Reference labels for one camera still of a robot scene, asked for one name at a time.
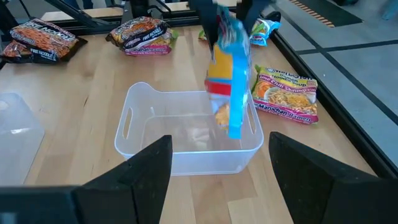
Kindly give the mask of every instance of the maruchan ramen package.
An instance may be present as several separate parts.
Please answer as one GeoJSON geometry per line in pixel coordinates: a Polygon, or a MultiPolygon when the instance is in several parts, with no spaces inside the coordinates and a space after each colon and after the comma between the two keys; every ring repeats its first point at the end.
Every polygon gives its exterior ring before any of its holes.
{"type": "Polygon", "coordinates": [[[35,63],[57,63],[69,61],[77,50],[87,43],[60,27],[40,19],[32,19],[11,29],[11,37],[21,48],[28,49],[35,63]]]}
{"type": "Polygon", "coordinates": [[[171,52],[175,41],[177,40],[178,32],[172,29],[167,29],[167,32],[156,38],[152,42],[143,47],[134,47],[126,49],[124,52],[128,55],[165,55],[171,52]]]}
{"type": "Polygon", "coordinates": [[[251,75],[249,37],[243,23],[220,8],[218,40],[205,80],[217,124],[231,139],[241,139],[241,126],[251,75]]]}
{"type": "Polygon", "coordinates": [[[316,80],[272,68],[255,66],[252,96],[256,108],[300,123],[318,121],[316,80]]]}
{"type": "Polygon", "coordinates": [[[167,24],[151,17],[138,17],[113,29],[106,40],[121,50],[140,48],[159,38],[167,31],[167,24]]]}
{"type": "MultiPolygon", "coordinates": [[[[258,19],[253,26],[250,35],[250,43],[254,45],[266,46],[267,39],[273,30],[280,27],[280,22],[274,22],[270,20],[258,19]]],[[[199,32],[199,40],[207,40],[205,32],[202,30],[199,32]]]]}
{"type": "Polygon", "coordinates": [[[0,58],[8,63],[31,63],[33,55],[25,45],[11,41],[0,54],[0,58]]]}

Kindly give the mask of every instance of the wooden table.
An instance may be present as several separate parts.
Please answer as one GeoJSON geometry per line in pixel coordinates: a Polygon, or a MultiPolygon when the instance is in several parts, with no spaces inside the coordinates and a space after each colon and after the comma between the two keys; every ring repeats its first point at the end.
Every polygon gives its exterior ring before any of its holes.
{"type": "MultiPolygon", "coordinates": [[[[162,91],[203,90],[209,62],[200,26],[177,28],[171,54],[124,55],[105,35],[84,36],[88,44],[67,64],[13,65],[0,70],[0,92],[17,92],[45,128],[26,185],[83,184],[123,161],[115,131],[128,88],[147,82],[162,91]]],[[[253,64],[294,73],[268,40],[253,47],[253,64]]],[[[267,143],[284,133],[339,161],[373,174],[359,152],[318,104],[320,122],[304,125],[258,111],[264,145],[235,175],[172,177],[161,223],[292,223],[272,170],[267,143]]]]}

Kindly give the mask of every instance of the black aluminum frame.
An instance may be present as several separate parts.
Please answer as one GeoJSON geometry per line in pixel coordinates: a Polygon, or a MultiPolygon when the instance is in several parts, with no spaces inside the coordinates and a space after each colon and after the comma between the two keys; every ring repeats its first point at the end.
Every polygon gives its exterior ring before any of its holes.
{"type": "MultiPolygon", "coordinates": [[[[230,11],[235,11],[236,7],[230,7],[229,9],[230,11]]],[[[112,29],[119,26],[121,22],[127,21],[134,17],[131,13],[131,5],[128,2],[124,5],[124,14],[122,16],[97,18],[101,19],[102,21],[110,22],[106,25],[101,24],[99,26],[93,27],[87,26],[85,22],[79,20],[82,15],[86,16],[85,14],[82,14],[81,11],[73,11],[72,13],[69,13],[69,15],[75,19],[51,22],[75,35],[107,34],[112,29]]],[[[176,11],[172,12],[171,14],[165,13],[164,21],[167,22],[170,27],[200,25],[199,17],[193,10],[176,11]]],[[[275,45],[286,57],[289,63],[294,67],[298,74],[305,77],[316,78],[314,72],[305,64],[303,60],[301,60],[298,54],[296,54],[293,48],[278,33],[278,31],[275,31],[271,35],[271,40],[273,43],[275,43],[275,45]]],[[[348,111],[341,105],[341,103],[333,96],[326,85],[320,80],[318,80],[317,94],[320,103],[325,107],[336,124],[352,142],[354,147],[364,157],[366,162],[372,167],[374,172],[383,178],[396,179],[398,177],[397,166],[395,166],[394,163],[383,153],[379,146],[366,134],[364,129],[353,119],[348,111]]]]}

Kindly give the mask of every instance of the transparent plastic container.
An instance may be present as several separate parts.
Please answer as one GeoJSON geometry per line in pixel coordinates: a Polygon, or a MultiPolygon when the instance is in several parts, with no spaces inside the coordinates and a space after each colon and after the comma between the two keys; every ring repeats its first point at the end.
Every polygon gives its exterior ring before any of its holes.
{"type": "Polygon", "coordinates": [[[247,110],[242,139],[234,140],[217,127],[207,92],[160,92],[136,83],[124,102],[115,147],[128,159],[171,134],[172,175],[235,174],[264,142],[251,95],[247,110]]]}
{"type": "Polygon", "coordinates": [[[0,94],[0,186],[21,185],[44,137],[44,128],[15,93],[0,94]]]}

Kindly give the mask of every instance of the snack bag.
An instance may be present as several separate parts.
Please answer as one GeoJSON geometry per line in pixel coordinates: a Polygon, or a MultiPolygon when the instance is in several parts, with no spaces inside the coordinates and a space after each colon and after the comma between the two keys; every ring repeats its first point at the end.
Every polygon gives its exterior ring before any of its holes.
{"type": "Polygon", "coordinates": [[[35,63],[67,62],[87,43],[86,40],[40,19],[32,19],[16,26],[11,29],[10,34],[16,42],[29,49],[35,63]]]}
{"type": "Polygon", "coordinates": [[[274,22],[265,19],[258,19],[253,26],[253,30],[250,35],[250,43],[260,46],[267,45],[267,39],[274,29],[280,27],[280,22],[274,22]]]}
{"type": "Polygon", "coordinates": [[[251,75],[249,37],[243,23],[231,17],[228,8],[221,8],[220,19],[205,86],[217,124],[231,139],[241,139],[251,75]]]}
{"type": "Polygon", "coordinates": [[[172,29],[167,29],[167,32],[156,38],[151,43],[141,48],[126,49],[124,52],[128,55],[165,55],[171,52],[175,41],[177,40],[178,32],[172,29]]]}
{"type": "Polygon", "coordinates": [[[0,58],[8,63],[31,63],[33,56],[25,45],[11,41],[0,54],[0,58]]]}
{"type": "Polygon", "coordinates": [[[304,124],[318,121],[316,80],[258,65],[252,96],[256,108],[304,124]]]}
{"type": "Polygon", "coordinates": [[[138,17],[113,29],[106,40],[121,50],[139,48],[154,41],[167,31],[167,24],[151,17],[138,17]]]}

